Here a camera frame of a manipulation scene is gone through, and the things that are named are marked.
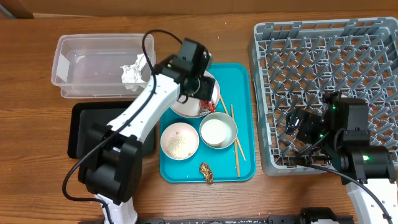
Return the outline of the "red snack wrapper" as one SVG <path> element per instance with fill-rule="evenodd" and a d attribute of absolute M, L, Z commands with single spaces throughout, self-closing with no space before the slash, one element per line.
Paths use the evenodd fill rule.
<path fill-rule="evenodd" d="M 214 101 L 200 101 L 200 114 L 209 114 L 214 113 L 216 111 L 216 105 Z"/>

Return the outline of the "white napkin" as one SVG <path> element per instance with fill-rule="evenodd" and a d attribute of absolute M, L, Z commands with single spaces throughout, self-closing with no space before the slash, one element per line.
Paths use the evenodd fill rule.
<path fill-rule="evenodd" d="M 147 82 L 142 79 L 142 71 L 146 65 L 145 55 L 139 54 L 134 64 L 121 66 L 123 70 L 121 81 L 127 90 L 136 91 L 139 87 L 146 87 Z"/>

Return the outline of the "white cup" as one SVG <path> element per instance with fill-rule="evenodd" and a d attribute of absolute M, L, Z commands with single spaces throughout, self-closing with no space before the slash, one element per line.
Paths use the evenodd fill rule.
<path fill-rule="evenodd" d="M 219 146 L 227 137 L 227 126 L 218 119 L 209 119 L 204 122 L 200 134 L 207 145 Z"/>

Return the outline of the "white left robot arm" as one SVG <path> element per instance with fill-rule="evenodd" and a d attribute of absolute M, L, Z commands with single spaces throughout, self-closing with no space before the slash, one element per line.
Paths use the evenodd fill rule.
<path fill-rule="evenodd" d="M 180 51 L 154 65 L 144 91 L 107 125 L 94 124 L 83 157 L 74 166 L 78 180 L 102 205 L 105 223 L 135 223 L 132 196 L 142 174 L 143 143 L 160 117 L 182 96 L 210 101 L 215 79 L 206 77 L 211 54 L 185 39 Z"/>

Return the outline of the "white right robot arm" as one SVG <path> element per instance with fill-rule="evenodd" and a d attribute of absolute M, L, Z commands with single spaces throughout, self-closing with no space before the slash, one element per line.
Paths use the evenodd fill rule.
<path fill-rule="evenodd" d="M 308 144 L 294 164 L 341 177 L 360 223 L 397 223 L 397 174 L 391 154 L 370 143 L 365 100 L 326 93 L 321 115 L 295 108 L 285 133 Z"/>

